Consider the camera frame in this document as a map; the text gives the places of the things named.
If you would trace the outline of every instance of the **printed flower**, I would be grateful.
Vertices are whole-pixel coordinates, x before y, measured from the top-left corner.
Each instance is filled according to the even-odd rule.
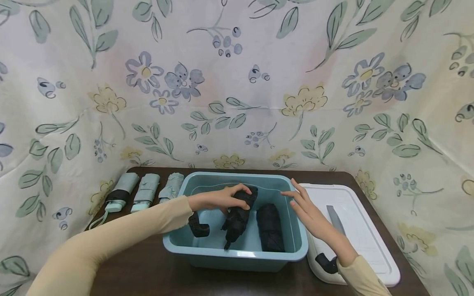
[[[464,179],[461,187],[467,195],[474,197],[474,180]]]
[[[345,106],[342,110],[344,112],[348,112],[347,117],[361,114],[364,107],[367,107],[370,104],[372,104],[371,100],[365,99],[365,98],[368,98],[371,94],[372,94],[371,90],[369,90],[367,93],[364,93],[363,91],[361,91],[355,98],[355,103]]]
[[[296,153],[293,152],[293,151],[290,151],[290,149],[288,148],[285,148],[285,149],[282,149],[280,151],[278,151],[277,153],[275,153],[274,155],[272,155],[269,160],[271,162],[276,162],[276,161],[279,161],[279,160],[288,160],[290,159],[291,157],[295,156]]]
[[[438,250],[431,245],[436,240],[434,233],[416,226],[408,227],[405,223],[398,223],[398,229],[407,241],[415,243],[425,254],[430,257],[438,256]]]
[[[91,100],[96,102],[96,109],[102,113],[118,112],[127,106],[127,102],[117,97],[113,89],[106,83],[104,88],[100,88],[99,93],[88,92],[87,95]]]
[[[160,87],[158,78],[163,75],[164,70],[158,66],[152,66],[151,55],[142,51],[138,56],[138,61],[129,59],[125,62],[127,70],[131,73],[127,75],[127,84],[131,87],[138,87],[143,93],[150,93],[150,85],[154,88]]]
[[[143,152],[139,149],[133,149],[130,146],[125,147],[120,153],[121,159],[132,159],[136,156],[142,156]]]
[[[328,98],[324,96],[324,87],[322,85],[314,89],[302,85],[297,96],[285,94],[283,100],[286,108],[282,109],[282,114],[295,117],[300,111],[313,111],[323,107]]]
[[[231,157],[222,155],[219,159],[214,159],[216,169],[236,169],[239,165],[245,163],[244,159],[240,159],[237,154],[233,154]]]
[[[380,65],[385,53],[379,53],[370,61],[370,64],[367,63],[367,60],[361,60],[354,67],[354,75],[349,75],[343,82],[342,87],[347,90],[347,96],[352,97],[359,92],[360,86],[362,84],[362,89],[366,90],[370,87],[372,82],[372,77],[376,77],[385,70]]]
[[[376,83],[377,90],[372,97],[382,95],[382,100],[386,102],[393,97],[398,101],[405,101],[407,91],[421,89],[425,79],[426,75],[423,73],[411,75],[411,66],[407,63],[395,69],[393,73],[388,71],[380,76]]]
[[[91,195],[91,207],[88,210],[89,215],[94,215],[102,206],[105,197],[112,191],[114,181],[100,181],[100,190]]]
[[[174,73],[168,72],[164,77],[164,81],[169,88],[172,88],[172,96],[178,98],[182,95],[186,100],[191,100],[191,96],[200,97],[201,93],[197,90],[197,85],[204,82],[201,70],[191,70],[179,63],[174,68]]]
[[[151,107],[158,108],[158,111],[163,115],[165,112],[168,114],[174,114],[174,107],[178,105],[178,102],[168,99],[170,97],[170,92],[168,90],[165,90],[162,93],[160,93],[159,90],[153,90],[153,95],[159,99],[151,101]]]
[[[377,199],[377,194],[374,192],[375,181],[370,180],[369,172],[363,172],[362,170],[359,170],[359,172],[357,172],[355,180],[359,184],[360,189],[362,189],[363,193],[365,194],[365,196],[367,196],[367,198],[371,200]]]

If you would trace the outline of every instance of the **beige sleeve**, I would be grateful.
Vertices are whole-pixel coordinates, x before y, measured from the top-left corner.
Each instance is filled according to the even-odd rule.
[[[375,274],[369,263],[358,256],[348,267],[342,267],[337,261],[339,274],[357,296],[391,296],[387,287]]]
[[[183,196],[73,236],[49,257],[27,296],[88,296],[102,262],[153,234],[185,226],[191,215]]]

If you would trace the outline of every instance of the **wooden table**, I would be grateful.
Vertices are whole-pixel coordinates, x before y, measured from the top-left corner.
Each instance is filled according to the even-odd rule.
[[[131,168],[140,177],[147,173],[160,175],[158,192],[168,176],[179,172],[184,176],[195,170],[174,168]],[[390,288],[393,296],[429,296],[396,242],[364,196],[354,178],[344,172],[238,170],[239,173],[281,174],[300,183],[341,184],[352,188],[377,227],[400,269],[400,283]],[[120,213],[110,214],[107,221],[130,213],[128,203]],[[96,215],[100,217],[104,207]],[[92,296],[341,296],[352,295],[347,286],[330,285],[320,281],[310,270],[308,261],[288,263],[278,273],[242,272],[199,269],[183,258],[169,253],[163,246],[163,236],[154,235],[110,258],[99,269],[92,287]]]

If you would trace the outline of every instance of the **cloth backdrop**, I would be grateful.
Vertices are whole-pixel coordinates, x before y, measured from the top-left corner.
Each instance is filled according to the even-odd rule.
[[[0,0],[0,295],[133,166],[349,172],[432,295],[474,295],[473,11]]]

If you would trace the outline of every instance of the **plastic tub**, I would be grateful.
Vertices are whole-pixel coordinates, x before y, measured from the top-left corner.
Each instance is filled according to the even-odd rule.
[[[165,248],[186,257],[192,266],[212,269],[278,272],[287,262],[303,259],[308,252],[306,229],[291,209],[290,199],[280,194],[281,191],[294,190],[288,178],[278,175],[195,172],[184,179],[179,196],[221,190],[238,183],[257,186],[258,198],[246,231],[229,250],[224,250],[226,232],[221,230],[221,226],[225,217],[219,210],[198,213],[200,223],[210,226],[208,237],[194,237],[189,225],[186,225],[164,235]],[[256,211],[266,203],[273,203],[278,208],[286,252],[262,251]]]

